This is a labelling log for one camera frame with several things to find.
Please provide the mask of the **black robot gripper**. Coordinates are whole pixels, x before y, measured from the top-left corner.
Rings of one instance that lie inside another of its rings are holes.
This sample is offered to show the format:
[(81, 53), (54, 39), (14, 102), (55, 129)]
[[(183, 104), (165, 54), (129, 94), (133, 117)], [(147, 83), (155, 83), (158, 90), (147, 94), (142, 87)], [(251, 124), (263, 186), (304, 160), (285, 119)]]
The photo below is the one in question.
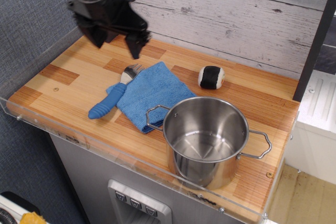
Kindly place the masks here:
[(127, 35), (125, 41), (134, 59), (151, 39), (147, 22), (130, 6), (135, 0), (73, 0), (68, 8), (74, 13), (81, 32), (98, 48), (105, 43), (108, 32)]

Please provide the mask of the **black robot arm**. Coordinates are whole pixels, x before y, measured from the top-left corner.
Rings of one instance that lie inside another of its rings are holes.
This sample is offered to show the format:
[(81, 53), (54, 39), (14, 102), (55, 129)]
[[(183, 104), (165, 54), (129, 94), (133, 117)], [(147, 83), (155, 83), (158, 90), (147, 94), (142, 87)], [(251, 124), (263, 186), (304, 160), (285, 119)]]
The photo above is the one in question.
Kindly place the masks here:
[(138, 59), (150, 39), (147, 22), (132, 8), (135, 0), (72, 0), (73, 12), (81, 32), (98, 48), (124, 35), (128, 49)]

